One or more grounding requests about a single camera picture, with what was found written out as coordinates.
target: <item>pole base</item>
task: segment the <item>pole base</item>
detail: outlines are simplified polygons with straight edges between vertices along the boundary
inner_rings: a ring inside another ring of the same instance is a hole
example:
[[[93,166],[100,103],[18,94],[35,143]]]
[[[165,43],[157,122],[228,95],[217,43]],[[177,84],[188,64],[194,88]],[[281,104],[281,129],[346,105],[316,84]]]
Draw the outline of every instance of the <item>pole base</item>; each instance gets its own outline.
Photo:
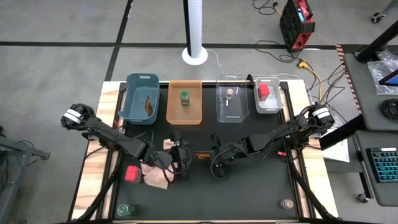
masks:
[[[207,56],[207,50],[203,47],[201,48],[200,55],[197,58],[189,56],[187,48],[182,52],[182,59],[189,65],[201,65],[206,62]]]

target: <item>orange plastic bin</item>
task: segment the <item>orange plastic bin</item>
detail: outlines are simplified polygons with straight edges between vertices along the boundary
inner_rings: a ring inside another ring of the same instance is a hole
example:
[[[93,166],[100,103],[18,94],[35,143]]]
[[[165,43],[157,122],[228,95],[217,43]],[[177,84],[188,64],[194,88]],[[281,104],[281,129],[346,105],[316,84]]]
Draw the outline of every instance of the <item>orange plastic bin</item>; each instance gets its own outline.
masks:
[[[181,91],[188,91],[189,106],[181,104]],[[194,125],[201,122],[201,80],[171,80],[166,120],[170,124]]]

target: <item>wooden table frame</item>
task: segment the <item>wooden table frame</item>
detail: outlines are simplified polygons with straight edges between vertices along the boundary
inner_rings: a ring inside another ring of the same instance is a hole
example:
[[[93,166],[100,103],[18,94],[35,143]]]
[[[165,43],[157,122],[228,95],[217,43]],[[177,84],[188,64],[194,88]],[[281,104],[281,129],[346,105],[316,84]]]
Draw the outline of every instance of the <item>wooden table frame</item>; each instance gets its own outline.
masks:
[[[289,110],[294,115],[301,112],[303,108],[309,105],[305,84],[302,80],[284,80],[287,83],[289,94],[281,89],[282,101],[284,102],[284,115],[285,120],[290,119]],[[101,96],[99,98],[98,108],[96,110],[97,117],[101,118],[104,123],[114,126],[114,120],[117,117],[116,112],[120,110],[117,105],[122,104],[123,97],[119,97],[119,89],[122,82],[104,82]],[[310,140],[310,144],[319,147],[319,142],[315,139]],[[98,141],[90,141],[86,150],[86,154],[99,148]],[[90,206],[96,195],[103,185],[104,174],[109,175],[113,170],[116,163],[117,152],[111,152],[106,149],[99,150],[92,154],[89,158],[83,161],[81,173],[76,186],[75,196],[73,198],[70,214],[68,220],[80,217],[85,210]],[[333,192],[331,191],[328,174],[325,167],[325,162],[321,150],[307,147],[302,151],[302,163],[297,159],[295,160],[296,168],[299,172],[305,169],[309,186],[312,192],[317,196],[322,205],[335,217],[338,217]],[[91,219],[107,218],[109,212],[109,205],[111,204],[112,188],[108,191],[104,200],[103,211],[101,215],[95,213]],[[307,197],[305,196],[301,187],[298,187],[299,197],[301,201],[303,217],[310,217],[313,209],[308,208]],[[276,222],[276,221],[294,221],[294,220],[217,220],[214,222]],[[160,221],[131,221],[137,222],[160,222]],[[175,220],[168,220],[165,222],[176,222]],[[200,220],[184,220],[177,222],[202,222]]]

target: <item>gray carpet floor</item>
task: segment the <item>gray carpet floor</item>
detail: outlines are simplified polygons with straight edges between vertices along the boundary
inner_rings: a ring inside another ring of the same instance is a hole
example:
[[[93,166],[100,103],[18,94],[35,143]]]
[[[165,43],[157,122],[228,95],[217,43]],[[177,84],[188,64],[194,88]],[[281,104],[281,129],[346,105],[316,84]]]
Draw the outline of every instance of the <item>gray carpet floor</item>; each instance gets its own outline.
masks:
[[[398,19],[395,10],[379,24],[370,23],[370,16],[383,9],[388,0],[308,1],[317,23],[309,40],[312,45],[369,44]],[[126,3],[2,0],[0,42],[115,42]],[[285,3],[281,0],[280,8]],[[204,43],[274,40],[282,44],[278,24],[277,14],[260,15],[251,0],[203,0]],[[184,43],[182,1],[134,0],[123,42]],[[398,37],[390,44],[398,44]],[[296,63],[281,63],[253,49],[212,50],[218,54],[225,74],[288,73],[298,75],[307,85],[314,79]],[[87,142],[80,133],[61,128],[60,118],[72,103],[97,107],[112,52],[112,47],[0,46],[0,125],[10,138],[30,140],[37,148],[52,153],[50,160],[29,167],[12,221],[56,223],[67,219]],[[181,52],[179,48],[121,48],[112,80],[125,80],[137,72],[156,73],[161,80],[214,80],[221,74],[213,53],[203,65],[192,67],[182,61]],[[335,50],[304,50],[300,57],[311,63],[321,79],[340,64]],[[348,87],[344,78],[338,84]],[[318,89],[312,94],[317,96]],[[330,104],[345,119],[358,114],[348,89]],[[330,174],[330,182],[340,217],[397,223],[398,208],[380,207],[375,200],[361,204],[355,199],[363,191],[358,174]]]

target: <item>monitor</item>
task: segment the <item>monitor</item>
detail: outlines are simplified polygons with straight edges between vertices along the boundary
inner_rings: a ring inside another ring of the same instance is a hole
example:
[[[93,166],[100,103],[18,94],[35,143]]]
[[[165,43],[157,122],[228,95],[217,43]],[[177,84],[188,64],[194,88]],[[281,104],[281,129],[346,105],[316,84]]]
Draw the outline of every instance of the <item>monitor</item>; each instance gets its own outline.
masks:
[[[381,79],[379,85],[398,86],[398,69]]]

